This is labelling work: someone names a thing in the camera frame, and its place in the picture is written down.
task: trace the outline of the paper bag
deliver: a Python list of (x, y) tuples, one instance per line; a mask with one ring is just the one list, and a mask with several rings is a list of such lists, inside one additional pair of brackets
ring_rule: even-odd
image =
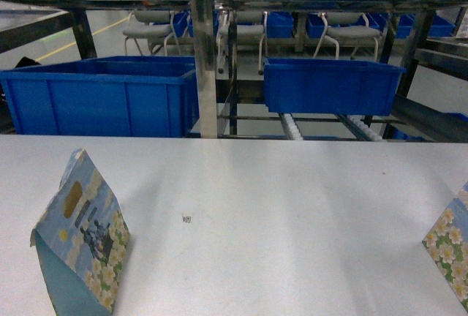
[(113, 311), (128, 240), (115, 195), (86, 151), (75, 151), (31, 233), (57, 315)]
[(453, 199), (423, 244), (468, 311), (468, 183)]

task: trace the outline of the metal post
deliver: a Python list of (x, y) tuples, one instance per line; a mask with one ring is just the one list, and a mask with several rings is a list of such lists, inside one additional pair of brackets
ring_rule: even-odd
[(96, 58), (96, 47), (94, 47), (93, 34), (89, 27), (86, 11), (76, 10), (72, 12), (75, 19), (73, 34), (75, 35), (76, 45), (80, 51), (82, 59)]
[(213, 0), (192, 0), (191, 4), (200, 108), (200, 134), (202, 138), (217, 138), (218, 110), (214, 72)]
[[(229, 15), (227, 50), (229, 54), (229, 81), (231, 92), (233, 93), (233, 104), (231, 105), (230, 116), (237, 116), (239, 87), (237, 81), (237, 13), (235, 10), (231, 11)], [(229, 134), (237, 135), (237, 119), (230, 118), (229, 125)]]
[(306, 39), (306, 21), (307, 21), (307, 12), (299, 12), (298, 27), (295, 33), (294, 51), (296, 53), (300, 53), (304, 49), (304, 40)]
[(388, 21), (383, 30), (383, 44), (379, 49), (379, 62), (382, 64), (388, 64), (388, 59), (392, 53), (393, 43), (395, 42), (396, 32), (398, 31), (398, 25), (400, 23), (400, 15), (390, 14)]
[(404, 48), (401, 67), (407, 71), (401, 76), (400, 84), (396, 93), (403, 97), (408, 95), (410, 91), (412, 79), (415, 76), (418, 68), (418, 60), (414, 59), (415, 52), (418, 48), (422, 48), (427, 39), (429, 29), (431, 29), (432, 21), (434, 21), (435, 11), (419, 12), (416, 14), (415, 22), (412, 25), (411, 32)]

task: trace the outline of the bag illustration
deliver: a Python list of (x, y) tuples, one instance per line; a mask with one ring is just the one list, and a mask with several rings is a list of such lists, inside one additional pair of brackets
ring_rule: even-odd
[(116, 196), (83, 149), (31, 233), (60, 316), (104, 316), (114, 308), (129, 230)]

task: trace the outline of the white flower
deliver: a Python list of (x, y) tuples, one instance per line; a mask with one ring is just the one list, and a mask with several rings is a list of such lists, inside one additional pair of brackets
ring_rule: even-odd
[(120, 212), (118, 210), (115, 210), (112, 214), (112, 220), (115, 222), (120, 218)]
[(117, 240), (116, 226), (111, 225), (109, 227), (109, 236), (112, 238), (113, 241)]
[(464, 280), (468, 274), (468, 265), (464, 261), (454, 261), (452, 264), (452, 276), (455, 279)]
[(455, 260), (455, 255), (453, 254), (453, 247), (446, 243), (440, 244), (439, 255), (442, 258), (443, 263), (452, 263)]
[(114, 225), (118, 232), (121, 232), (125, 228), (123, 219), (118, 219), (117, 221), (114, 222)]
[(121, 246), (120, 249), (118, 250), (118, 260), (119, 261), (124, 262), (126, 252), (127, 251), (125, 250), (125, 248), (123, 246)]
[(94, 275), (92, 271), (87, 270), (85, 272), (85, 283), (88, 286), (88, 288), (91, 289), (91, 286), (94, 283)]
[(440, 258), (440, 256), (439, 256), (439, 250), (437, 249), (436, 246), (434, 246), (434, 247), (429, 247), (429, 254), (430, 254), (431, 257), (432, 257), (432, 260), (434, 260), (434, 261), (436, 261), (436, 262), (439, 261), (439, 258)]
[(108, 189), (107, 197), (105, 198), (104, 208), (108, 208), (110, 206), (110, 203), (112, 203), (112, 198), (114, 198), (114, 194), (112, 193), (112, 190)]
[(437, 267), (439, 268), (440, 272), (442, 272), (442, 274), (445, 276), (447, 276), (447, 270), (445, 268), (442, 267), (442, 264), (441, 263), (437, 263)]
[(444, 236), (448, 231), (447, 220), (443, 217), (440, 217), (434, 226), (434, 230), (438, 236)]
[(66, 264), (75, 271), (76, 261), (78, 260), (78, 255), (80, 254), (80, 246), (73, 246), (70, 251), (68, 251)]
[(428, 247), (435, 247), (437, 242), (437, 234), (434, 232), (427, 233), (427, 236), (424, 238), (424, 241), (427, 243)]
[(101, 295), (101, 283), (94, 280), (89, 290), (96, 296), (96, 298), (99, 298), (99, 296)]
[(97, 259), (93, 259), (93, 273), (96, 276), (99, 276), (99, 274), (101, 273), (101, 270), (102, 270), (101, 262)]
[(456, 296), (458, 296), (459, 301), (463, 301), (468, 298), (468, 287), (464, 284), (463, 281), (454, 279), (450, 286), (452, 287)]
[(454, 244), (460, 244), (463, 241), (463, 237), (461, 236), (461, 231), (457, 227), (450, 227), (448, 231), (448, 238)]
[(118, 264), (118, 251), (117, 249), (112, 249), (109, 255), (109, 265), (115, 266)]
[(447, 223), (452, 223), (454, 218), (452, 210), (446, 208), (444, 213), (442, 214), (442, 217), (447, 221)]
[(102, 279), (104, 283), (108, 286), (114, 284), (114, 279), (116, 278), (116, 273), (114, 272), (114, 267), (106, 266), (102, 269)]
[(103, 290), (99, 301), (107, 310), (112, 311), (112, 305), (114, 304), (114, 298), (110, 291)]
[(124, 229), (122, 230), (122, 241), (124, 242), (124, 244), (126, 242), (128, 242), (129, 240), (129, 230), (127, 230), (125, 227)]

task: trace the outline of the flower pattern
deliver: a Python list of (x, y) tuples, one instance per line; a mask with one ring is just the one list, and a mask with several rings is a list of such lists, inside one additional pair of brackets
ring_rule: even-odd
[(442, 258), (443, 263), (452, 263), (455, 260), (455, 255), (453, 254), (453, 247), (446, 243), (440, 245), (439, 255)]
[(443, 236), (448, 231), (447, 220), (443, 217), (439, 218), (436, 222), (435, 232), (438, 236)]
[(434, 232), (429, 232), (427, 233), (427, 236), (424, 238), (424, 241), (429, 245), (430, 247), (435, 247), (436, 242), (437, 242), (437, 234)]
[(461, 225), (468, 219), (467, 189), (468, 183), (424, 237), (423, 245), (468, 311), (468, 242), (464, 242), (466, 231)]
[(129, 231), (119, 210), (114, 211), (109, 227), (109, 236), (113, 239), (112, 250), (107, 263), (93, 259), (92, 271), (85, 273), (85, 283), (101, 305), (113, 311), (118, 290), (120, 271), (124, 264)]
[(464, 301), (468, 298), (468, 286), (465, 285), (464, 281), (458, 279), (454, 280), (451, 284), (453, 291), (458, 297), (459, 301)]
[(452, 276), (454, 279), (464, 281), (468, 274), (468, 265), (464, 261), (454, 261), (452, 264)]
[(460, 244), (463, 240), (461, 237), (461, 230), (459, 230), (457, 227), (451, 227), (448, 231), (448, 238), (452, 241), (452, 243)]

